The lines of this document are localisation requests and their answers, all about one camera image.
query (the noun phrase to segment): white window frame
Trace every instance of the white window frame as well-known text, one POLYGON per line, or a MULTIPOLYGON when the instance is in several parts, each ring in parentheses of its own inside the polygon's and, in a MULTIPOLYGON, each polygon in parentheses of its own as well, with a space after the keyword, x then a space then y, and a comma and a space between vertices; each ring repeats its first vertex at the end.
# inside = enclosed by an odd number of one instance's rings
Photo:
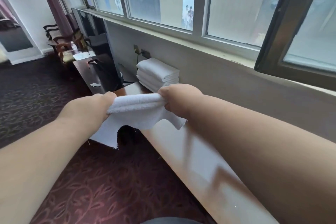
POLYGON ((96 0, 94 0, 95 9, 87 9, 90 11, 94 10, 95 13, 102 16, 119 20, 131 25, 143 27, 179 39, 184 39, 189 42, 210 47, 225 53, 239 55, 249 60, 255 61, 258 57, 260 47, 207 35, 211 0, 194 0, 194 23, 192 31, 142 19, 132 18, 128 1, 129 0, 121 0, 124 15, 99 10, 96 0))

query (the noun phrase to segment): purple curtain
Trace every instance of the purple curtain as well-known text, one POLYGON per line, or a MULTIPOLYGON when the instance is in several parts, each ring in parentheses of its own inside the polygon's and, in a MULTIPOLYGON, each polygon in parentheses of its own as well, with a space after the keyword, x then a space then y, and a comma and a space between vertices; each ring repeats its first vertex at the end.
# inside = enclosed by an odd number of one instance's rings
POLYGON ((50 10, 55 18, 56 24, 63 36, 68 36, 73 33, 71 24, 63 12, 62 6, 58 0, 47 0, 50 10))

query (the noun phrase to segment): flat screen television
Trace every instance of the flat screen television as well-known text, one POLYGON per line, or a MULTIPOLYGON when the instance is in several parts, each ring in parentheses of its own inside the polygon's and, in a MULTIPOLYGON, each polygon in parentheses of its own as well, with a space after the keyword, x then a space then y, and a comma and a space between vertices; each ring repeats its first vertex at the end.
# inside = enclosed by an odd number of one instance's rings
POLYGON ((123 79, 107 36, 106 22, 98 16, 76 8, 72 8, 72 12, 86 44, 92 48, 96 55, 92 57, 95 62, 90 64, 94 66, 100 80, 102 81, 102 77, 105 77, 105 81, 108 81, 107 84, 110 85, 109 91, 122 88, 123 79))

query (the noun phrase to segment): patterned carpet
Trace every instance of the patterned carpet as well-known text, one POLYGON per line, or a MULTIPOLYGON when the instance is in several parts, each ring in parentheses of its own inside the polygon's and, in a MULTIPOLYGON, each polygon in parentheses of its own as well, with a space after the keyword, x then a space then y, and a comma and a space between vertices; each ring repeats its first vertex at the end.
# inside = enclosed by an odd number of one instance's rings
MULTIPOLYGON (((54 120, 70 100, 89 94, 51 57, 0 68, 0 146, 54 120)), ((142 134, 123 127, 119 150, 86 142, 55 182, 31 224, 141 223, 208 214, 142 134)))

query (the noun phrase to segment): poster of people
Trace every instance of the poster of people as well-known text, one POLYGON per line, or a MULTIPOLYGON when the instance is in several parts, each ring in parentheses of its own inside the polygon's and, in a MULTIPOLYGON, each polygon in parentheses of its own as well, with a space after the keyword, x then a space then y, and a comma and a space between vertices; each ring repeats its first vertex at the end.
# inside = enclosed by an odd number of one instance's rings
POLYGON ((182 0, 182 22, 181 27, 193 30, 194 22, 194 0, 182 0))
POLYGON ((118 10, 119 11, 122 11, 122 8, 121 8, 121 1, 120 0, 114 0, 115 2, 115 5, 117 6, 118 10))

